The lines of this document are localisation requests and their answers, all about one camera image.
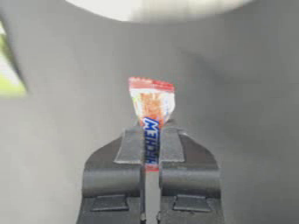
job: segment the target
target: red candy wrapper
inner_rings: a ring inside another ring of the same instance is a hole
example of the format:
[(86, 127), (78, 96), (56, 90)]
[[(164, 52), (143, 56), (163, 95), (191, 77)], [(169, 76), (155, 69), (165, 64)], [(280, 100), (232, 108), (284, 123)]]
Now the red candy wrapper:
[(175, 108), (173, 84), (160, 80), (130, 77), (129, 93), (134, 113), (144, 127), (145, 170), (159, 171), (160, 129)]

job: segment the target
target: blue label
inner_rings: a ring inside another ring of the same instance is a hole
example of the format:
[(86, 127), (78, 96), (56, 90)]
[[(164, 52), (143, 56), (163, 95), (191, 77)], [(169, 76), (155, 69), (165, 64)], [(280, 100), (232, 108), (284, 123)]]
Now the blue label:
[(144, 159), (148, 165), (157, 165), (159, 163), (159, 141), (159, 122), (151, 118), (144, 118)]

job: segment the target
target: white wall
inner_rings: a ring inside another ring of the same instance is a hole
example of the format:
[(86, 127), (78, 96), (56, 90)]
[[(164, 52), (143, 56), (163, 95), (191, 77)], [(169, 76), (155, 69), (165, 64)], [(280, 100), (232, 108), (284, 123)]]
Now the white wall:
[(177, 123), (221, 166), (229, 224), (297, 223), (299, 2), (121, 24), (62, 0), (0, 0), (30, 94), (0, 99), (0, 223), (74, 223), (89, 153), (136, 116), (132, 75), (176, 84)]

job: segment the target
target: candy wrapper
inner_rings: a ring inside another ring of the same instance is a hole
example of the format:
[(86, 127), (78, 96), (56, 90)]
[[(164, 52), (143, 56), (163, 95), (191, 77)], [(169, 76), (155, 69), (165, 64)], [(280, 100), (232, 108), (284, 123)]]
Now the candy wrapper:
[(160, 129), (175, 108), (173, 84), (160, 80), (130, 77), (129, 93), (134, 113), (144, 127), (144, 163), (147, 171), (159, 170)]

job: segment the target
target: bright light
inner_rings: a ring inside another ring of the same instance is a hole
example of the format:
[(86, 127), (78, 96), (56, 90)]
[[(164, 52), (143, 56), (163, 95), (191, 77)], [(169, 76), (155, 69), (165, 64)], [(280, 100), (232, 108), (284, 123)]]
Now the bright light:
[(252, 0), (66, 0), (102, 17), (120, 21), (197, 18), (232, 10)]

